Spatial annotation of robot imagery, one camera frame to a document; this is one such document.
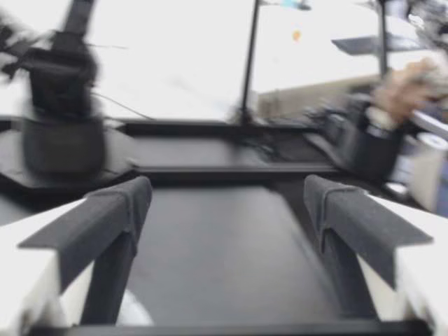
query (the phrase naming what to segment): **white tabletop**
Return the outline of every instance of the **white tabletop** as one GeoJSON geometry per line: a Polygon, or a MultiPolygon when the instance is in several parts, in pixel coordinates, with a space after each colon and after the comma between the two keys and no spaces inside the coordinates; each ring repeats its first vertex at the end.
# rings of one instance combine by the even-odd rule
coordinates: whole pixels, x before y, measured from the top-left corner
{"type": "MultiPolygon", "coordinates": [[[[376,57],[346,55],[330,41],[377,32],[375,13],[348,2],[316,0],[311,11],[263,6],[253,91],[378,74],[376,57]],[[295,31],[302,35],[298,42],[295,31]]],[[[1,0],[0,7],[47,32],[61,26],[69,3],[1,0]]],[[[152,118],[227,120],[240,99],[252,5],[252,0],[97,0],[87,37],[101,66],[95,90],[152,118]]],[[[409,31],[399,20],[389,19],[389,26],[409,31]]],[[[400,68],[425,54],[394,53],[391,64],[400,68]]],[[[1,88],[0,113],[19,114],[28,94],[23,78],[1,88]]],[[[140,118],[103,102],[110,116],[140,118]]]]}

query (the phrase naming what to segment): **person's arm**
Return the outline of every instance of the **person's arm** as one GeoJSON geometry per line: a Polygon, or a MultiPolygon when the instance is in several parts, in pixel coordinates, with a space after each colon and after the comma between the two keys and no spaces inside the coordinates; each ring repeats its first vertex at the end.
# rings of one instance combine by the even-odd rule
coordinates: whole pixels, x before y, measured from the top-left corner
{"type": "Polygon", "coordinates": [[[399,125],[410,119],[414,110],[447,96],[448,60],[442,52],[392,71],[373,93],[375,105],[399,125]]]}

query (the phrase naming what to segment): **black metal pole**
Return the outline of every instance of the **black metal pole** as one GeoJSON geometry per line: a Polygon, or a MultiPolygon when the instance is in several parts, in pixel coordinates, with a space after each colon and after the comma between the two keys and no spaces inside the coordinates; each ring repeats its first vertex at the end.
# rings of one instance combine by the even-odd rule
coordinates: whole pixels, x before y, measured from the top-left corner
{"type": "Polygon", "coordinates": [[[381,78],[385,77],[388,69],[387,64],[387,26],[386,26],[386,1],[378,0],[378,58],[379,73],[381,78]]]}
{"type": "Polygon", "coordinates": [[[247,126],[252,122],[251,112],[248,107],[249,90],[251,89],[251,77],[253,68],[253,54],[255,52],[255,42],[257,38],[258,12],[260,10],[260,0],[255,0],[253,5],[253,16],[251,23],[251,36],[249,40],[248,55],[246,61],[246,70],[244,77],[243,97],[241,101],[240,122],[247,126]]]}

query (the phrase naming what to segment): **orange object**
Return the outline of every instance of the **orange object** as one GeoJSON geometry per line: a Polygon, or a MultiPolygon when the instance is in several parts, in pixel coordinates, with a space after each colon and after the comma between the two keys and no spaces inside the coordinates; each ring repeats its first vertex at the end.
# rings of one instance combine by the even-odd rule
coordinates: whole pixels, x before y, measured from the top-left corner
{"type": "Polygon", "coordinates": [[[300,37],[302,36],[302,33],[300,33],[300,31],[295,30],[293,32],[293,40],[298,42],[300,40],[300,37]]]}

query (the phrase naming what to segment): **black mount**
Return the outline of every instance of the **black mount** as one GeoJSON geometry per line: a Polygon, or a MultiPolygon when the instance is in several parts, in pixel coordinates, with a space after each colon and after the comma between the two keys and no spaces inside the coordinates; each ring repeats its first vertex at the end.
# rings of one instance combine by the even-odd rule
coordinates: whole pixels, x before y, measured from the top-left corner
{"type": "Polygon", "coordinates": [[[388,71],[387,62],[387,24],[386,24],[386,2],[388,0],[377,0],[378,11],[378,59],[379,73],[381,78],[385,77],[388,71]]]}

